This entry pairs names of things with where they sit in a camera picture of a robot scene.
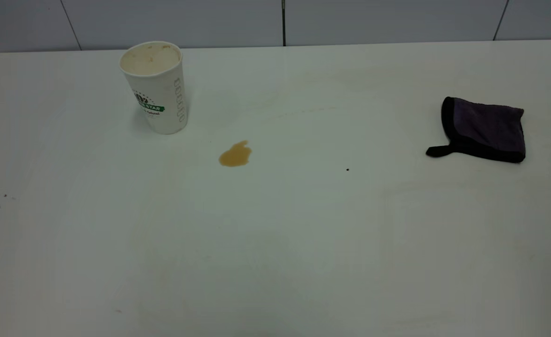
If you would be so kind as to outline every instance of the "dark purple cloth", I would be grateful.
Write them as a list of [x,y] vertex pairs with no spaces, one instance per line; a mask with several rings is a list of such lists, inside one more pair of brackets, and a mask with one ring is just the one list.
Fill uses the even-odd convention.
[[455,98],[454,122],[457,132],[496,150],[525,153],[522,116],[523,109]]
[[490,160],[522,162],[522,116],[523,109],[447,97],[442,103],[442,126],[450,143],[430,147],[425,154],[439,158],[460,152]]

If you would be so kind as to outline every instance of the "table surface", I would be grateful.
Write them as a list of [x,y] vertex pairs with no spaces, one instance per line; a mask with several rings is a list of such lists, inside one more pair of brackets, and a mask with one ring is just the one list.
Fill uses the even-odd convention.
[[[0,54],[0,336],[551,336],[551,41],[187,49],[171,136],[121,53]],[[524,162],[428,158],[446,96]]]

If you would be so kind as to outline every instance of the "white tile wall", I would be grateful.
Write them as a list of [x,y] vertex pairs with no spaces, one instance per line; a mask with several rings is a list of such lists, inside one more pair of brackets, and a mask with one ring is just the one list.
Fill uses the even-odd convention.
[[82,49],[282,45],[280,0],[64,0]]
[[0,51],[77,49],[59,0],[0,0]]
[[551,39],[551,0],[510,0],[496,40]]
[[506,0],[286,0],[288,45],[492,40]]

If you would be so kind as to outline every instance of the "coffee spill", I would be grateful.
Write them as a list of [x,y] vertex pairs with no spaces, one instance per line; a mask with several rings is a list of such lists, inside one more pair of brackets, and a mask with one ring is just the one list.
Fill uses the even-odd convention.
[[249,147],[245,147],[247,143],[247,140],[243,140],[240,143],[232,145],[228,151],[219,156],[219,163],[229,167],[248,164],[248,156],[250,156],[252,150]]

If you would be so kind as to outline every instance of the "paper cup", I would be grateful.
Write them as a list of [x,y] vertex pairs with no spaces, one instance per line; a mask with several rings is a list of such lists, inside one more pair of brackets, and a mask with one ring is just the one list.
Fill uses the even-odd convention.
[[173,134],[186,126],[182,51],[177,45],[163,41],[135,45],[120,58],[120,69],[155,132]]

